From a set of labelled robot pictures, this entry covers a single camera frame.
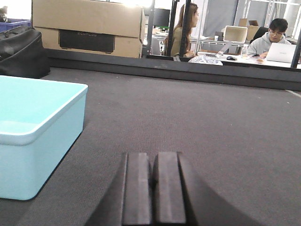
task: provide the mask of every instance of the woman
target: woman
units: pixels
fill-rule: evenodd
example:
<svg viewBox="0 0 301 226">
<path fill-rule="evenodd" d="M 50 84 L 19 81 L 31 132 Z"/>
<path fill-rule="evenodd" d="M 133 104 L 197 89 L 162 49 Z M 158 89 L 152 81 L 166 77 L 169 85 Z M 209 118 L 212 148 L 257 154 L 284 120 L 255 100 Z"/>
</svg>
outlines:
<svg viewBox="0 0 301 226">
<path fill-rule="evenodd" d="M 184 18 L 184 9 L 185 5 L 181 7 L 179 22 L 174 27 L 171 56 L 175 57 L 179 55 L 181 39 L 182 39 L 182 27 L 183 27 L 183 18 Z M 188 24 L 187 24 L 187 33 L 186 33 L 186 42 L 185 42 L 185 53 L 184 57 L 194 57 L 194 52 L 190 50 L 190 35 L 193 27 L 197 26 L 198 23 L 198 6 L 195 3 L 190 3 L 189 13 L 188 13 Z"/>
</svg>

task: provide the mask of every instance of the gray hoodie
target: gray hoodie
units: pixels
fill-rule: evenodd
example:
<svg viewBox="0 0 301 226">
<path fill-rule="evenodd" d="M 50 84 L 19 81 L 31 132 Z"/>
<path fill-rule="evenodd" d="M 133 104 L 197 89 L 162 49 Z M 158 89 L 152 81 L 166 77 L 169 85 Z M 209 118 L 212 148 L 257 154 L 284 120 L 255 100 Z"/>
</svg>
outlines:
<svg viewBox="0 0 301 226">
<path fill-rule="evenodd" d="M 282 35 L 281 40 L 278 43 L 291 44 L 289 41 L 285 40 L 285 36 Z M 266 32 L 261 38 L 255 39 L 248 49 L 248 55 L 261 54 L 268 52 L 271 47 L 272 42 L 269 40 L 269 32 Z"/>
</svg>

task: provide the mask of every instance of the plastic bag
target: plastic bag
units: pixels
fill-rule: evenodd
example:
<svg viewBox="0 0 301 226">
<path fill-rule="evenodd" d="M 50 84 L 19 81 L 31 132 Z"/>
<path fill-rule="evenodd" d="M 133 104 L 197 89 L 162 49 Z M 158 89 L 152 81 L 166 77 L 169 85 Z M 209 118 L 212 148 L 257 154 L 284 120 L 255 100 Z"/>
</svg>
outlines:
<svg viewBox="0 0 301 226">
<path fill-rule="evenodd" d="M 191 60 L 188 61 L 189 63 L 197 63 L 197 64 L 206 64 L 206 65 L 223 65 L 220 60 L 215 60 L 212 58 L 207 58 L 204 55 L 195 56 Z"/>
</svg>

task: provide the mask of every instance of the black label on box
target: black label on box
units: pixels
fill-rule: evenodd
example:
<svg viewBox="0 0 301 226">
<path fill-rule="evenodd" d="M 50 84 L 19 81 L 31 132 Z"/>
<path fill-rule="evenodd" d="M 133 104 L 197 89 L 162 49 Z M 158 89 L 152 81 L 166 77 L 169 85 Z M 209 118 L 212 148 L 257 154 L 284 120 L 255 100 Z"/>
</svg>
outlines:
<svg viewBox="0 0 301 226">
<path fill-rule="evenodd" d="M 59 45 L 62 48 L 112 53 L 115 49 L 115 35 L 59 30 Z"/>
</svg>

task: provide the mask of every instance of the laptop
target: laptop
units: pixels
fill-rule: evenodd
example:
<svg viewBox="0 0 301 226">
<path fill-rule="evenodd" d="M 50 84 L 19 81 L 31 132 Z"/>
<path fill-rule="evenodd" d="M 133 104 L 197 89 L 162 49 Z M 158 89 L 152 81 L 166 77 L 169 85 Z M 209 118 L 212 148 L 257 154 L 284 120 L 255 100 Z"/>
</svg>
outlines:
<svg viewBox="0 0 301 226">
<path fill-rule="evenodd" d="M 228 41 L 226 45 L 224 45 L 220 51 L 218 51 L 217 53 L 207 53 L 207 52 L 198 52 L 198 56 L 204 55 L 206 57 L 211 57 L 211 58 L 220 58 L 221 55 L 224 54 L 224 52 L 226 52 L 230 46 L 232 45 L 231 41 Z"/>
<path fill-rule="evenodd" d="M 273 42 L 266 59 L 269 61 L 291 63 L 293 61 L 295 49 L 296 45 Z"/>
</svg>

